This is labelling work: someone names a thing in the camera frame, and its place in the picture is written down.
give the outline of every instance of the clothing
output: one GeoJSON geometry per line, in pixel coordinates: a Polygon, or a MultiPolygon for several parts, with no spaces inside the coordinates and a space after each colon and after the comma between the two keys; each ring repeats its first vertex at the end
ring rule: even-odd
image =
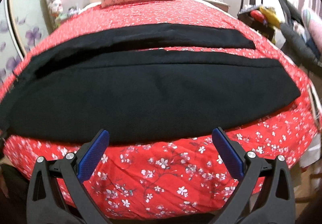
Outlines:
{"type": "Polygon", "coordinates": [[[308,41],[306,42],[306,46],[308,46],[312,50],[315,57],[319,60],[321,57],[321,53],[320,53],[320,51],[319,51],[319,49],[318,49],[317,45],[315,44],[312,37],[310,39],[308,39],[308,41]]]}
{"type": "Polygon", "coordinates": [[[274,59],[163,49],[114,52],[30,82],[8,119],[22,136],[84,143],[104,128],[110,144],[131,144],[229,129],[299,96],[274,59]]]}

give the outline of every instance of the black clamp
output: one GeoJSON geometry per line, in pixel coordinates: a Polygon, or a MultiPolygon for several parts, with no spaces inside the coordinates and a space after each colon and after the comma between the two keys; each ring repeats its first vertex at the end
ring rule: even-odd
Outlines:
{"type": "MultiPolygon", "coordinates": [[[[221,128],[213,130],[212,138],[229,173],[239,184],[221,213],[209,224],[294,224],[294,191],[285,158],[279,155],[275,160],[267,160],[257,157],[253,151],[245,152],[221,128]],[[249,212],[249,198],[259,177],[265,180],[249,212]]],[[[91,177],[108,141],[108,132],[100,130],[75,154],[68,153],[55,161],[37,159],[27,197],[28,224],[111,224],[82,184],[91,177]],[[56,178],[64,179],[81,217],[69,211],[56,178]]]]}

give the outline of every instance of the blue clamp pad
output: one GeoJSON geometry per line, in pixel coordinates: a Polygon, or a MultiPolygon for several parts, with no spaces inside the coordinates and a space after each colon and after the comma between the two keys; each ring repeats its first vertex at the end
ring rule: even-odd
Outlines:
{"type": "Polygon", "coordinates": [[[89,147],[85,155],[78,163],[77,178],[81,183],[88,181],[93,174],[97,164],[101,160],[104,151],[108,147],[109,134],[108,131],[102,130],[99,136],[95,136],[93,144],[89,147]]]}
{"type": "Polygon", "coordinates": [[[241,158],[241,154],[238,154],[234,149],[234,146],[238,145],[238,151],[240,148],[243,149],[238,142],[231,141],[225,132],[221,128],[215,128],[212,133],[213,144],[215,145],[221,159],[223,160],[226,168],[228,169],[230,175],[237,180],[242,180],[244,178],[244,162],[241,158]]]}

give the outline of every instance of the metal rivet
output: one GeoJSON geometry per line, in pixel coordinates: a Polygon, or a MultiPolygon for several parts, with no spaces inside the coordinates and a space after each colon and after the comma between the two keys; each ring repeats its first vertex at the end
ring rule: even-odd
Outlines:
{"type": "Polygon", "coordinates": [[[43,157],[38,157],[37,162],[39,163],[43,162],[43,157]]]}
{"type": "Polygon", "coordinates": [[[278,155],[277,158],[279,159],[279,161],[284,161],[285,160],[283,155],[278,155]]]}
{"type": "Polygon", "coordinates": [[[67,160],[71,160],[73,157],[74,157],[74,154],[72,152],[67,153],[67,155],[66,155],[67,160]]]}
{"type": "Polygon", "coordinates": [[[253,152],[253,151],[248,151],[247,152],[247,156],[249,156],[250,158],[255,158],[256,157],[256,154],[255,154],[255,152],[253,152]]]}

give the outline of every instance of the red object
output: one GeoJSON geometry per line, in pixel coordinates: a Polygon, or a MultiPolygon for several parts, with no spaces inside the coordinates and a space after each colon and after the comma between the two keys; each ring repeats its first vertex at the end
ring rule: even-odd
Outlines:
{"type": "MultiPolygon", "coordinates": [[[[227,135],[246,151],[253,150],[260,157],[273,159],[282,154],[289,166],[296,163],[318,132],[306,90],[310,80],[301,69],[290,64],[281,51],[244,23],[193,0],[91,8],[72,17],[45,38],[14,72],[19,75],[32,56],[79,35],[164,22],[238,29],[256,45],[256,50],[199,47],[166,48],[168,50],[219,51],[249,58],[275,58],[281,62],[300,89],[301,96],[280,112],[232,129],[227,135]]],[[[0,99],[14,80],[10,75],[4,82],[0,99]]],[[[53,160],[78,148],[79,145],[12,136],[6,142],[4,153],[29,178],[38,156],[53,160]]],[[[64,198],[72,204],[63,181],[59,180],[59,184],[64,198]]],[[[102,212],[117,219],[168,218],[218,210],[236,185],[237,181],[231,178],[213,146],[211,136],[171,143],[108,147],[91,179],[84,183],[102,212]]],[[[254,192],[258,192],[261,185],[259,181],[254,192]]]]}
{"type": "Polygon", "coordinates": [[[256,21],[258,21],[262,24],[268,23],[265,15],[263,15],[259,10],[251,11],[251,17],[253,17],[256,21]]]}

